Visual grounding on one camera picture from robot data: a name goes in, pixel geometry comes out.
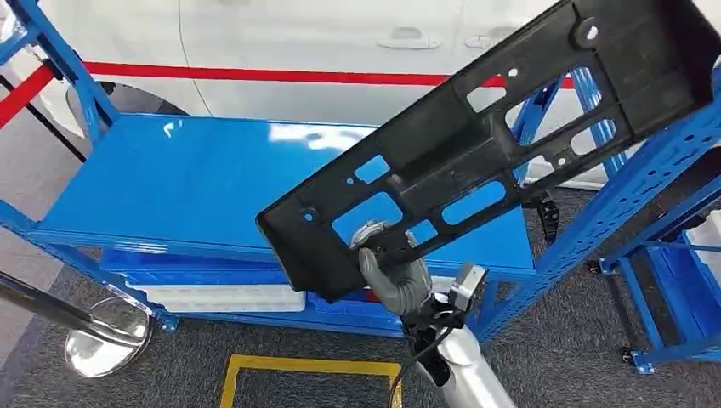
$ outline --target metal pole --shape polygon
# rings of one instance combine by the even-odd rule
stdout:
[[[22,280],[0,271],[0,298],[23,309],[50,319],[72,330],[78,330],[102,342],[122,347],[142,347],[145,337],[136,337],[118,330],[90,314],[36,289]]]

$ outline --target white container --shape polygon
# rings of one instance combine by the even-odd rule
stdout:
[[[721,210],[711,211],[706,222],[696,228],[686,231],[692,245],[706,247],[721,247]],[[699,259],[708,266],[721,285],[721,252],[696,251]]]
[[[300,312],[305,292],[289,285],[128,285],[172,313]]]

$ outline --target caster wheel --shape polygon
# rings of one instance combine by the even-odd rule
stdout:
[[[628,366],[635,367],[636,362],[633,361],[633,349],[630,347],[621,347],[621,361],[626,363]]]
[[[599,261],[588,261],[586,262],[586,269],[588,269],[588,272],[591,272],[595,275],[601,274],[601,264]]]

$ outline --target car door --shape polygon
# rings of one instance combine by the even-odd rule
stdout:
[[[40,6],[83,60],[187,66],[180,41],[177,0],[42,0]],[[140,88],[192,115],[208,114],[192,80],[136,76],[97,79]]]
[[[197,81],[217,116],[379,125],[429,85],[333,83],[326,72],[446,74],[463,0],[181,0],[190,65],[304,71],[296,82]]]

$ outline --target white car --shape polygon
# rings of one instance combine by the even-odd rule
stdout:
[[[713,11],[721,11],[709,2]],[[254,70],[452,74],[504,39],[554,0],[42,0],[43,11],[86,61]],[[17,30],[9,13],[3,39]],[[42,58],[26,48],[10,62],[26,77]],[[191,80],[96,76],[119,109],[154,112],[174,105],[193,116],[379,125],[427,93],[429,85]],[[146,98],[146,93],[157,98]],[[487,105],[503,88],[482,88]],[[62,127],[82,136],[66,82],[41,93]],[[514,113],[508,115],[512,123]],[[581,115],[572,89],[562,89],[537,138]],[[584,136],[584,150],[593,148]],[[543,160],[530,177],[550,171]],[[597,167],[571,185],[598,188]]]

